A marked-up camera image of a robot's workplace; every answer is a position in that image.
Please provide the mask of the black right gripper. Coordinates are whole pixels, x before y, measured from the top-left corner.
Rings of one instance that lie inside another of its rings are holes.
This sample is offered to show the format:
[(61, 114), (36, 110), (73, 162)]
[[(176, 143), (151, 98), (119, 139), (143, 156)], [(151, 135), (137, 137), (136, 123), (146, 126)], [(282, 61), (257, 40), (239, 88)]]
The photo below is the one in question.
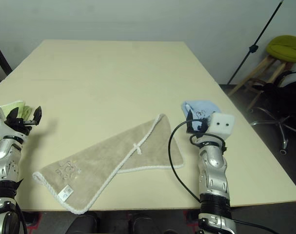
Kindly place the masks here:
[(193, 113), (191, 110), (188, 111), (187, 117), (186, 117), (186, 125), (187, 129), (186, 132), (191, 134), (191, 139), (199, 139), (206, 135), (207, 129), (208, 129), (208, 122), (209, 118), (201, 118), (199, 121), (199, 125), (197, 127), (198, 131), (194, 130), (193, 128)]

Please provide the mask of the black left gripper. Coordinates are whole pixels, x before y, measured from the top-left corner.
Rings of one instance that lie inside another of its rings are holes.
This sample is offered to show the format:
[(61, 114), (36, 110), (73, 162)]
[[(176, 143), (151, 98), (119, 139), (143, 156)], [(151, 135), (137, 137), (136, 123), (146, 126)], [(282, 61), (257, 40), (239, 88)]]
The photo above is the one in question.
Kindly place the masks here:
[(13, 129), (16, 132), (22, 133), (26, 136), (30, 134), (32, 130), (31, 125), (38, 125), (40, 123), (42, 117), (42, 109), (39, 106), (33, 114), (33, 121), (28, 120), (24, 121), (23, 118), (17, 118), (19, 113), (19, 107), (12, 109), (6, 117), (6, 121), (4, 122), (7, 126)]

